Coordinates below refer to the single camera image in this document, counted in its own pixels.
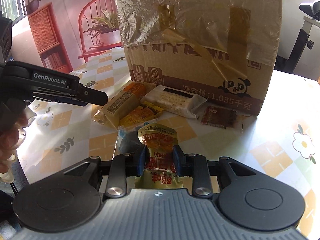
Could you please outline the person's left hand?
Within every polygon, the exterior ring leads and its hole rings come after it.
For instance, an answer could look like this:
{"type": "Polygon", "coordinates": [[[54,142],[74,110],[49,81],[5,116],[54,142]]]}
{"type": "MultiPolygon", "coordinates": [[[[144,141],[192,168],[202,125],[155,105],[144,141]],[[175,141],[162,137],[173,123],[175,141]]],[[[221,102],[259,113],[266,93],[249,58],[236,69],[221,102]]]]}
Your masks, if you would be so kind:
{"type": "Polygon", "coordinates": [[[1,181],[12,183],[12,164],[17,161],[16,149],[25,139],[36,114],[20,99],[9,98],[1,102],[1,181]]]}

